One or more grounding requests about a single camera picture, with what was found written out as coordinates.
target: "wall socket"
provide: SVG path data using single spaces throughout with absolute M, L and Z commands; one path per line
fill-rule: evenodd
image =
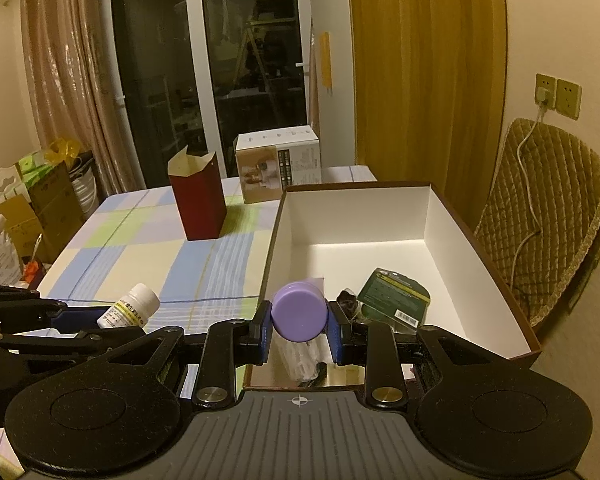
M 576 83 L 558 79 L 558 89 L 555 95 L 555 111 L 571 119 L 580 115 L 580 100 L 582 87 Z
M 546 88 L 549 92 L 551 92 L 551 98 L 549 99 L 549 102 L 546 104 L 546 107 L 549 110 L 553 110 L 555 108 L 555 86 L 556 86 L 556 78 L 555 77 L 551 77 L 549 75 L 545 75 L 545 74 L 536 74 L 536 89 L 534 91 L 534 100 L 536 101 L 536 104 L 539 105 L 540 103 L 538 102 L 538 89 L 539 88 Z

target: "purple lid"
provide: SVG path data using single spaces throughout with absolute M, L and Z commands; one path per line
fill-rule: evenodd
M 287 283 L 275 293 L 271 303 L 273 326 L 289 341 L 309 341 L 327 323 L 327 303 L 320 289 L 311 283 Z

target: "metal screw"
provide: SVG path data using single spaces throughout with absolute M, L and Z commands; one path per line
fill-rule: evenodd
M 196 397 L 203 402 L 220 402 L 226 399 L 226 390 L 220 386 L 207 386 L 198 390 Z
M 402 398 L 402 392 L 398 388 L 393 386 L 383 386 L 382 388 L 376 388 L 371 392 L 371 396 L 378 402 L 397 402 Z

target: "checkered tablecloth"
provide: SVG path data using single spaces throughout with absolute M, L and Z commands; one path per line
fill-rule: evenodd
M 322 170 L 323 182 L 369 180 L 375 178 L 366 166 Z M 41 297 L 71 306 L 110 304 L 144 283 L 160 299 L 148 332 L 177 325 L 200 333 L 220 320 L 251 319 L 279 201 L 245 205 L 238 178 L 223 179 L 222 189 L 227 216 L 216 240 L 186 239 L 171 187 L 107 198 L 49 269 L 38 287 Z M 32 334 L 60 336 L 55 330 Z M 183 397 L 190 396 L 196 371 L 197 365 L 189 367 Z M 6 474 L 13 464 L 0 431 L 0 469 Z

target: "red box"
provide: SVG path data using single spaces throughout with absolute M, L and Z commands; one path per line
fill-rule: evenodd
M 226 204 L 216 154 L 187 155 L 185 147 L 171 157 L 168 173 L 187 240 L 218 238 Z

